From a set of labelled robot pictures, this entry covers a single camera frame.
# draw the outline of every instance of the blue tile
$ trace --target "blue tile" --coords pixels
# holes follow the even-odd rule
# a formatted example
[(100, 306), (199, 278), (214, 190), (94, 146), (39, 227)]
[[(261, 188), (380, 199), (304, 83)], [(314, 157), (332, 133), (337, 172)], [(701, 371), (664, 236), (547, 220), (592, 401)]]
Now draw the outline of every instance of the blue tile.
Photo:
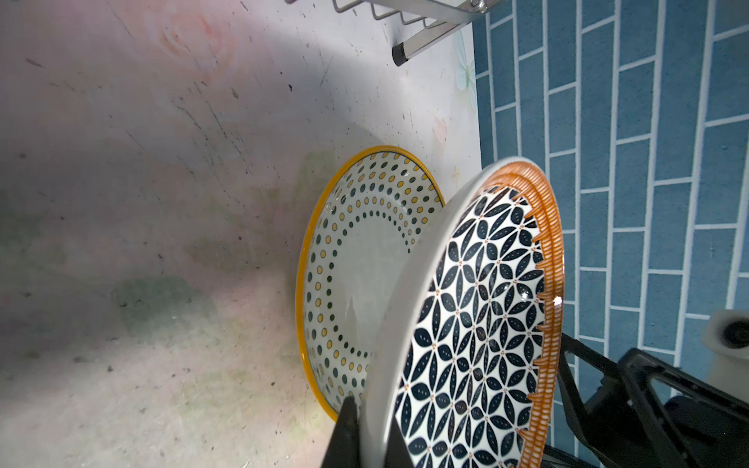
[(473, 63), (476, 65), (476, 74), (483, 73), (489, 69), (489, 58), (486, 44), (486, 22), (488, 16), (484, 15), (472, 23), (473, 26)]
[(613, 15), (613, 0), (583, 0), (583, 27)]
[[(580, 339), (580, 342), (585, 344), (590, 349), (594, 350), (596, 353), (601, 354), (603, 356), (604, 353), (604, 344), (598, 341), (590, 341), (586, 340), (584, 338)], [(580, 359), (580, 385), (578, 389), (580, 390), (580, 398), (583, 399), (583, 401), (588, 401), (590, 397), (593, 396), (596, 390), (601, 386), (601, 378), (603, 378), (603, 374), (587, 362), (584, 362), (582, 359)]]
[(574, 296), (574, 234), (564, 234), (564, 297), (576, 300)]
[(523, 55), (544, 45), (541, 3), (541, 0), (520, 0), (518, 2), (518, 55)]
[(643, 232), (617, 232), (611, 255), (611, 305), (640, 307), (643, 277)]
[(689, 183), (655, 187), (650, 231), (650, 268), (680, 270), (684, 267), (690, 190)]
[(707, 2), (684, 0), (666, 6), (661, 114), (655, 178), (692, 173), (694, 129), (700, 96)]
[(574, 338), (574, 306), (564, 305), (564, 315), (562, 317), (562, 333)]
[(523, 157), (539, 167), (546, 165), (544, 137), (544, 56), (536, 54), (520, 62), (520, 118)]
[(640, 65), (619, 74), (617, 138), (650, 133), (652, 101), (653, 64)]
[(715, 5), (715, 32), (728, 31), (749, 23), (746, 0), (718, 0)]
[(574, 88), (549, 96), (549, 151), (574, 148)]
[(497, 158), (518, 155), (518, 131), (515, 126), (515, 108), (496, 113)]
[(749, 112), (748, 50), (749, 32), (713, 45), (708, 120)]
[(487, 16), (489, 17), (489, 23), (495, 23), (502, 18), (506, 18), (512, 14), (512, 2), (509, 0), (500, 1), (492, 8), (489, 9)]
[(739, 282), (736, 284), (736, 299), (733, 302), (733, 308), (749, 310), (749, 278), (739, 278)]
[(648, 301), (643, 331), (645, 346), (674, 349), (681, 296), (681, 275), (648, 275)]
[(613, 25), (583, 35), (580, 187), (608, 185)]
[(705, 330), (707, 320), (685, 319), (684, 344), (682, 345), (682, 369), (700, 380), (707, 378), (710, 369), (712, 352), (707, 349), (700, 337)]
[(601, 271), (581, 271), (580, 334), (604, 337), (604, 307), (606, 306), (606, 273)]
[(512, 51), (512, 21), (491, 30), (491, 66), (494, 76), (494, 105), (515, 101), (515, 57)]
[(637, 347), (637, 325), (640, 314), (629, 311), (610, 311), (610, 322), (612, 327), (609, 331), (609, 355), (608, 358), (618, 362), (624, 353), (633, 347)]
[(650, 140), (616, 147), (613, 225), (633, 228), (645, 225)]
[(624, 65), (655, 54), (658, 0), (622, 2), (619, 63)]
[(574, 435), (567, 425), (564, 407), (554, 404), (554, 446), (564, 452), (574, 454)]
[(551, 158), (549, 182), (557, 198), (562, 229), (574, 229), (574, 154)]
[(575, 0), (548, 2), (549, 89), (575, 80)]
[(694, 232), (688, 313), (710, 315), (726, 308), (735, 235), (735, 229)]
[(606, 266), (608, 192), (580, 195), (580, 266)]
[(705, 129), (697, 223), (736, 222), (749, 122)]

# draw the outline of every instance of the white grout line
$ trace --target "white grout line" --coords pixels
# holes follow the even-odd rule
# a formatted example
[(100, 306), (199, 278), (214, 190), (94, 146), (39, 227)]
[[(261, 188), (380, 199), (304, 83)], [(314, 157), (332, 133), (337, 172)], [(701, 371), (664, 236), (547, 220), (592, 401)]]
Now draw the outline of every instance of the white grout line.
[(494, 63), (491, 60), (491, 30), (489, 15), (484, 15), (486, 21), (486, 55), (489, 63), (489, 105), (491, 106), (491, 145), (494, 151), (494, 161), (497, 160), (497, 111), (494, 110)]
[(693, 177), (675, 177), (673, 179), (663, 179), (653, 181), (654, 186), (660, 185), (675, 185), (677, 183), (690, 183), (694, 180)]
[(646, 133), (644, 135), (629, 136), (627, 138), (622, 138), (622, 139), (616, 140), (616, 144), (617, 145), (626, 145), (627, 143), (641, 142), (643, 140), (647, 140), (648, 138), (650, 138), (650, 134), (649, 133)]
[(600, 193), (608, 192), (608, 187), (596, 187), (594, 189), (582, 189), (580, 193)]
[(622, 31), (622, 0), (613, 3), (613, 58), (611, 70), (611, 128), (609, 135), (609, 191), (606, 226), (606, 289), (604, 299), (604, 356), (609, 356), (611, 337), (611, 271), (613, 264), (613, 204), (616, 185), (616, 131), (619, 109), (619, 35)]
[(619, 71), (626, 71), (631, 68), (639, 67), (640, 65), (649, 64), (652, 61), (655, 61), (655, 55), (650, 55), (649, 57), (641, 58), (640, 60), (631, 61), (628, 64), (621, 65), (619, 66)]
[[(503, 25), (508, 21), (512, 21), (512, 19), (515, 18), (515, 14), (509, 14), (508, 16), (505, 16), (504, 18), (500, 19), (499, 21), (491, 23), (488, 28), (489, 30), (496, 28), (497, 26)], [(486, 15), (486, 22), (489, 23), (489, 15)]]
[(562, 91), (567, 91), (568, 89), (573, 89), (577, 85), (577, 82), (567, 83), (566, 85), (557, 86), (554, 89), (549, 90), (549, 94), (556, 94), (561, 93)]
[(537, 55), (541, 52), (544, 52), (544, 47), (539, 47), (538, 49), (531, 50), (530, 52), (526, 52), (520, 57), (518, 57), (518, 61), (525, 60), (526, 58), (533, 57), (534, 55)]
[(671, 355), (676, 353), (674, 350), (663, 350), (659, 347), (652, 347), (652, 346), (640, 346), (640, 349), (643, 351), (652, 351), (653, 353), (663, 353), (663, 354), (671, 354)]
[(744, 34), (745, 32), (749, 32), (749, 25), (743, 25), (739, 26), (738, 28), (729, 29), (728, 31), (719, 32), (715, 36), (713, 36), (712, 39), (714, 42), (718, 42), (719, 40), (728, 39), (729, 37), (733, 37), (738, 34)]
[(592, 25), (588, 25), (584, 27), (580, 33), (585, 34), (587, 32), (591, 32), (593, 29), (598, 29), (601, 26), (605, 26), (608, 23), (613, 22), (615, 17), (616, 17), (616, 14), (609, 16), (608, 18), (603, 18), (601, 21), (594, 22)]
[(703, 142), (705, 140), (705, 120), (707, 116), (707, 99), (710, 91), (710, 64), (712, 63), (712, 33), (715, 30), (715, 0), (708, 0), (707, 19), (705, 23), (705, 49), (703, 52), (702, 76), (700, 78), (700, 100), (697, 104), (697, 128), (694, 133), (694, 156), (692, 158), (692, 177), (689, 193), (689, 211), (687, 217), (687, 236), (684, 242), (684, 260), (682, 262), (682, 291), (679, 298), (679, 322), (676, 326), (676, 355), (673, 366), (682, 364), (684, 346), (684, 322), (687, 313), (689, 296), (689, 278), (692, 271), (692, 249), (694, 247), (694, 224), (697, 219), (697, 199), (700, 194), (700, 174), (702, 172)]
[(739, 218), (736, 235), (733, 238), (733, 257), (731, 258), (731, 271), (728, 276), (728, 294), (726, 295), (726, 309), (733, 309), (736, 303), (736, 289), (739, 287), (739, 268), (742, 262), (744, 250), (744, 235), (747, 227), (747, 212), (749, 211), (749, 143), (744, 158), (744, 180), (742, 180), (742, 193), (739, 196)]
[(684, 318), (691, 318), (694, 320), (710, 320), (710, 316), (704, 314), (684, 314)]
[(649, 275), (683, 275), (682, 270), (658, 270), (655, 268), (648, 268)]
[(749, 114), (734, 115), (726, 118), (716, 118), (705, 122), (705, 127), (717, 127), (718, 125), (734, 124), (736, 122), (749, 121)]
[(622, 310), (625, 312), (642, 312), (639, 307), (610, 306), (611, 310)]
[(613, 228), (614, 232), (644, 232), (646, 228), (639, 227), (639, 228)]
[[(583, 77), (583, 0), (575, 0), (574, 21), (574, 82), (582, 83)], [(574, 87), (574, 229), (580, 232), (580, 121), (582, 114), (581, 86)], [(574, 299), (580, 300), (580, 235), (574, 236)], [(574, 337), (580, 337), (580, 308), (574, 308)], [(580, 358), (574, 357), (574, 383), (580, 385)], [(574, 439), (575, 457), (579, 456), (580, 442)]]
[(495, 111), (495, 112), (502, 112), (502, 111), (506, 111), (507, 109), (512, 109), (512, 108), (513, 108), (513, 107), (515, 107), (516, 105), (517, 105), (517, 103), (510, 103), (510, 104), (505, 104), (504, 106), (499, 106), (499, 107), (497, 107), (497, 108), (496, 108), (496, 109), (495, 109), (494, 111)]
[(736, 229), (737, 224), (734, 222), (725, 222), (721, 224), (696, 224), (694, 225), (695, 229), (698, 230), (706, 230), (706, 229)]
[(588, 340), (588, 341), (595, 341), (597, 343), (604, 343), (604, 344), (606, 342), (606, 340), (603, 339), (603, 338), (597, 338), (595, 336), (587, 336), (587, 335), (580, 335), (580, 339), (581, 340)]
[[(518, 0), (512, 0), (512, 15), (517, 17)], [(521, 133), (521, 112), (520, 112), (520, 61), (518, 60), (518, 21), (512, 21), (512, 56), (515, 66), (515, 130), (518, 138), (518, 156), (523, 157), (523, 139)]]
[(564, 150), (564, 151), (557, 151), (555, 153), (549, 153), (549, 157), (567, 156), (568, 154), (575, 154), (575, 153), (577, 153), (577, 148), (572, 148), (571, 150)]
[(663, 43), (666, 34), (666, 0), (658, 0), (658, 20), (655, 28), (655, 63), (653, 64), (653, 102), (650, 116), (650, 146), (648, 176), (645, 196), (645, 235), (643, 236), (643, 272), (640, 281), (640, 319), (637, 322), (637, 347), (645, 341), (646, 304), (648, 300), (648, 267), (650, 262), (650, 235), (653, 219), (653, 193), (655, 192), (655, 155), (658, 143), (658, 125), (661, 117), (661, 72), (663, 70)]
[(549, 142), (549, 4), (541, 1), (542, 46), (544, 59), (544, 152), (546, 177), (551, 177), (551, 143)]

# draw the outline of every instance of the plate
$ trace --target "plate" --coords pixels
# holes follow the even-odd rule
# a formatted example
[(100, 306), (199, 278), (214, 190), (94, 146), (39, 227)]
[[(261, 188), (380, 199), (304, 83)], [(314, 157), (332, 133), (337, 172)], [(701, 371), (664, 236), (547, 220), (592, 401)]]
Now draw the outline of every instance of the plate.
[(364, 466), (382, 466), (394, 416), (415, 467), (537, 467), (564, 291), (551, 186), (526, 159), (496, 162), (421, 241), (375, 349), (360, 425)]
[(297, 274), (297, 335), (320, 404), (360, 405), (377, 330), (416, 242), (443, 207), (424, 164), (401, 148), (349, 160), (315, 206)]

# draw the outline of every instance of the black object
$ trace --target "black object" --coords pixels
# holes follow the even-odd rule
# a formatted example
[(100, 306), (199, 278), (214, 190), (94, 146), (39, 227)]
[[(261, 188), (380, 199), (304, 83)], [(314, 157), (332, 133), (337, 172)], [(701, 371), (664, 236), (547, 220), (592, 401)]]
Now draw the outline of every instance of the black object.
[(392, 61), (395, 62), (396, 67), (400, 67), (408, 61), (406, 58), (406, 51), (403, 50), (403, 43), (401, 42), (397, 46), (392, 48)]
[[(585, 403), (566, 353), (604, 375)], [(642, 350), (629, 350), (617, 364), (562, 335), (557, 379), (567, 424), (608, 468), (749, 464), (749, 405)], [(662, 404), (653, 380), (683, 395)]]

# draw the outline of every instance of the yellow rim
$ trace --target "yellow rim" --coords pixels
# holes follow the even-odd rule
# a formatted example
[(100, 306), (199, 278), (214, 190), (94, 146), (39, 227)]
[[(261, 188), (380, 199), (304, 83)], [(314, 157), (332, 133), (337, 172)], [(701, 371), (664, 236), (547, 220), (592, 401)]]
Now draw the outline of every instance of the yellow rim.
[(336, 413), (333, 407), (330, 406), (330, 404), (327, 402), (327, 399), (325, 398), (325, 395), (323, 395), (323, 392), (318, 387), (318, 382), (315, 379), (315, 375), (312, 373), (312, 366), (309, 364), (306, 340), (304, 339), (304, 304), (302, 301), (302, 297), (304, 295), (304, 272), (307, 270), (307, 256), (309, 253), (309, 245), (312, 243), (312, 235), (315, 232), (315, 224), (320, 217), (320, 213), (322, 213), (323, 207), (325, 206), (325, 201), (327, 200), (333, 189), (336, 187), (338, 181), (341, 180), (341, 177), (343, 177), (346, 171), (348, 171), (348, 169), (350, 169), (351, 166), (356, 164), (360, 159), (364, 159), (368, 156), (371, 156), (372, 154), (383, 153), (385, 151), (401, 154), (411, 161), (414, 161), (421, 169), (423, 169), (424, 174), (426, 174), (429, 181), (434, 185), (434, 189), (437, 191), (437, 195), (439, 195), (440, 197), (440, 204), (443, 207), (445, 206), (445, 200), (442, 197), (442, 192), (440, 192), (440, 187), (437, 185), (437, 181), (434, 179), (434, 177), (432, 177), (429, 169), (426, 168), (426, 165), (424, 165), (424, 163), (421, 162), (421, 160), (419, 160), (419, 158), (417, 158), (413, 154), (402, 148), (398, 148), (397, 146), (374, 146), (357, 154), (356, 156), (348, 160), (348, 162), (345, 163), (343, 167), (338, 170), (338, 172), (336, 172), (336, 175), (334, 175), (330, 179), (330, 182), (328, 182), (328, 184), (325, 186), (325, 190), (322, 192), (322, 195), (320, 195), (318, 203), (315, 205), (315, 210), (312, 211), (312, 217), (309, 220), (309, 224), (307, 225), (307, 232), (304, 234), (304, 241), (302, 242), (302, 252), (299, 257), (296, 293), (297, 340), (299, 341), (299, 354), (302, 358), (302, 365), (304, 366), (304, 373), (307, 374), (307, 381), (309, 382), (309, 386), (315, 393), (315, 398), (318, 399), (318, 402), (323, 407), (323, 410), (325, 410), (325, 413), (327, 413), (333, 421), (338, 419), (338, 413)]

